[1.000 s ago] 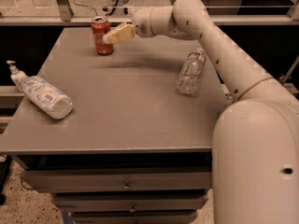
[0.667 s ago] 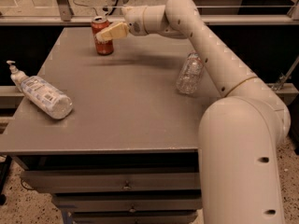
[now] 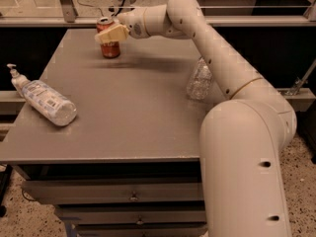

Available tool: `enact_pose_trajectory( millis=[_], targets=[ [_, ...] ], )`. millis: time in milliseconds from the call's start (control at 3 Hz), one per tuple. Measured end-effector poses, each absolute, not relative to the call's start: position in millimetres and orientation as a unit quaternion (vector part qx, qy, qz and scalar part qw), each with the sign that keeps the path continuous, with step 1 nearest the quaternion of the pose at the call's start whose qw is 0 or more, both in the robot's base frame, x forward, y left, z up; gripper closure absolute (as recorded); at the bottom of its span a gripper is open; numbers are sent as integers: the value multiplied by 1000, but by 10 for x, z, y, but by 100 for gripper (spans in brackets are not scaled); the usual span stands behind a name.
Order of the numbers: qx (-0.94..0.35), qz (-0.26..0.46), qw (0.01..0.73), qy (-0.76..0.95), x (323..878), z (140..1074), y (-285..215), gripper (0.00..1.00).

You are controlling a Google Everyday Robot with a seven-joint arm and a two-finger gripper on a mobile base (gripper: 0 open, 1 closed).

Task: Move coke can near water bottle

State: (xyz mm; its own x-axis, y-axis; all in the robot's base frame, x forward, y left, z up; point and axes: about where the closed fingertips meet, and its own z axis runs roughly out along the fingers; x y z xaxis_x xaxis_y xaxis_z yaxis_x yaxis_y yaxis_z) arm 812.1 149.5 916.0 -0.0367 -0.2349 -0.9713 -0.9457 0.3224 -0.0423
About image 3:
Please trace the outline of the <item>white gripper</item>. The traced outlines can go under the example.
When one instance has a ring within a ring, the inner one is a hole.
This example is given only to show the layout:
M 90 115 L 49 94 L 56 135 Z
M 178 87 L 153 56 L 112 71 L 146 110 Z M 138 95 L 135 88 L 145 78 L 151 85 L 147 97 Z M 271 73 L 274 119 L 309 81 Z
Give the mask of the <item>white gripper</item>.
M 118 20 L 121 22 L 109 26 L 95 35 L 99 44 L 126 40 L 128 35 L 135 39 L 146 39 L 147 32 L 144 24 L 144 8 L 136 8 L 129 12 L 120 13 Z

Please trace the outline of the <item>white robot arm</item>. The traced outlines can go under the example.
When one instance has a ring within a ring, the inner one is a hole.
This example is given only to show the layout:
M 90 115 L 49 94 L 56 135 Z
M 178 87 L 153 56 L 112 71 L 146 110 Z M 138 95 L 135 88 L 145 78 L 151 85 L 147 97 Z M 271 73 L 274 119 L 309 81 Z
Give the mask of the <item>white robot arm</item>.
M 208 236 L 292 237 L 279 165 L 297 127 L 291 104 L 206 22 L 197 0 L 121 13 L 95 40 L 152 36 L 191 39 L 225 97 L 199 134 Z

